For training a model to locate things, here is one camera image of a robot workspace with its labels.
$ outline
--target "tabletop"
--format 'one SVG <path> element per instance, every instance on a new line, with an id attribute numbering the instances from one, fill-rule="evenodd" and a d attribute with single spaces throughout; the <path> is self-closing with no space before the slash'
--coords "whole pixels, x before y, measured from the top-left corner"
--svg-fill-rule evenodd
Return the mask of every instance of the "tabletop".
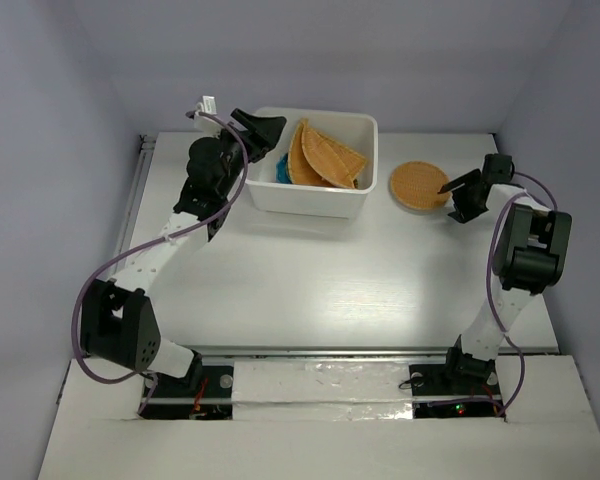
<path id="1" fill-rule="evenodd" d="M 200 136 L 159 134 L 132 246 L 166 222 Z M 355 220 L 258 211 L 245 190 L 219 234 L 152 299 L 162 335 L 203 351 L 444 351 L 485 299 L 494 218 L 460 225 L 451 207 L 408 212 L 389 176 L 422 160 L 454 178 L 495 151 L 487 134 L 380 134 L 377 187 Z M 527 352 L 557 351 L 542 296 L 511 335 Z"/>

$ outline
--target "blue object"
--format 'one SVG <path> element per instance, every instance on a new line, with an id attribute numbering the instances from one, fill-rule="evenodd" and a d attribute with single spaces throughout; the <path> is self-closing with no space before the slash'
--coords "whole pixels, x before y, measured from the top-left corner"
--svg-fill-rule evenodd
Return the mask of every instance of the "blue object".
<path id="1" fill-rule="evenodd" d="M 289 178 L 289 172 L 287 171 L 287 161 L 289 160 L 289 154 L 285 153 L 280 161 L 276 164 L 276 180 L 278 183 L 293 183 Z"/>

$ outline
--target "white wall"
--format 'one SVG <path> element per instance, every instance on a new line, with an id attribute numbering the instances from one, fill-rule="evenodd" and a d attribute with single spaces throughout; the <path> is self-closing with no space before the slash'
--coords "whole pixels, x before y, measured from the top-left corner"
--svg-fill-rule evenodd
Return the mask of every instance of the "white wall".
<path id="1" fill-rule="evenodd" d="M 574 4 L 498 140 L 573 215 L 564 276 L 546 298 L 600 425 L 600 0 Z"/>
<path id="2" fill-rule="evenodd" d="M 495 131 L 570 0 L 73 0 L 139 131 L 201 94 Z"/>
<path id="3" fill-rule="evenodd" d="M 36 478 L 137 136 L 63 0 L 0 0 L 0 480 Z"/>

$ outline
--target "white plastic container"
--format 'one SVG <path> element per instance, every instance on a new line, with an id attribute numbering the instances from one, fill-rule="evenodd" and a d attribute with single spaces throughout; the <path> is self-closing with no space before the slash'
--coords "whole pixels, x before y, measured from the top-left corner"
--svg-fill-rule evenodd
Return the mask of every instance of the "white plastic container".
<path id="1" fill-rule="evenodd" d="M 355 218 L 378 177 L 378 124 L 369 115 L 324 112 L 293 108 L 265 107 L 255 112 L 265 117 L 287 118 L 277 147 L 262 160 L 249 166 L 247 187 L 259 210 Z M 358 189 L 286 185 L 276 181 L 276 164 L 289 151 L 293 133 L 301 118 L 345 145 L 360 152 L 369 163 L 358 176 Z"/>

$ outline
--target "white bin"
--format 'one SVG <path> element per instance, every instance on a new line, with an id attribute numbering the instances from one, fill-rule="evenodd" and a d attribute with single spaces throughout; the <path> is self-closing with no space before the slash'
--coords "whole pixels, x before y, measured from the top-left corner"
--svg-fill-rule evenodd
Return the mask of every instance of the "white bin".
<path id="1" fill-rule="evenodd" d="M 258 116 L 287 118 L 277 147 L 255 165 L 249 166 L 247 187 L 256 208 L 270 212 L 318 215 L 321 217 L 355 218 L 367 195 L 376 186 L 378 177 L 378 124 L 369 115 L 359 113 L 324 112 L 293 108 L 265 107 Z M 358 189 L 285 185 L 276 181 L 276 164 L 289 151 L 298 121 L 308 118 L 309 124 L 348 145 L 369 159 L 358 176 Z"/>

